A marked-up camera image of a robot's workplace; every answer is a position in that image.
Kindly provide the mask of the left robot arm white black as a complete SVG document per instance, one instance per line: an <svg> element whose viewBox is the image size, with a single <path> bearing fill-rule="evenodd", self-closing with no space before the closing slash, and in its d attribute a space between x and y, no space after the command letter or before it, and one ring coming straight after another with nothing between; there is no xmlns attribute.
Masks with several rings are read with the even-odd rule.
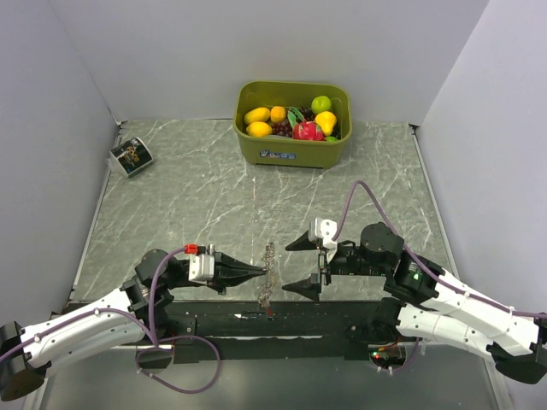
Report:
<svg viewBox="0 0 547 410"><path fill-rule="evenodd" d="M2 325L1 399L18 400L61 366L115 346L145 339L158 347L169 332L166 307L174 299L173 289L206 287L223 295L266 272L213 246L152 249L131 279L96 301L36 325Z"/></svg>

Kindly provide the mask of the metal keyring disc with rings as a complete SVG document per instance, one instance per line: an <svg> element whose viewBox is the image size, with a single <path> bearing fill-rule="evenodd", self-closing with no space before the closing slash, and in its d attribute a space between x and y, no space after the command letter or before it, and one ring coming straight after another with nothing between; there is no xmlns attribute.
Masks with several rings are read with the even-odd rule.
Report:
<svg viewBox="0 0 547 410"><path fill-rule="evenodd" d="M275 273L276 252L275 244L273 242L266 244L262 253L261 262L267 269L267 273L264 275L264 284L258 294L257 301L259 306L266 311L266 308L271 308L271 296L274 292L274 287L277 284Z"/></svg>

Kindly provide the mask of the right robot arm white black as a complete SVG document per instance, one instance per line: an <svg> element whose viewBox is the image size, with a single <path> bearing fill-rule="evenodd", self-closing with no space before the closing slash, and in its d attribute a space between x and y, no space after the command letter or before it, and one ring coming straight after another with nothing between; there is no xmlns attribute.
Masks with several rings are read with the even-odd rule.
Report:
<svg viewBox="0 0 547 410"><path fill-rule="evenodd" d="M527 317L464 284L436 263L412 255L385 223L362 229L359 243L338 242L337 224L317 218L286 246L315 250L318 268L284 290L319 301L332 276L384 278L380 301L366 331L384 342L414 337L465 350L492 363L507 378L536 384L546 374L546 320Z"/></svg>

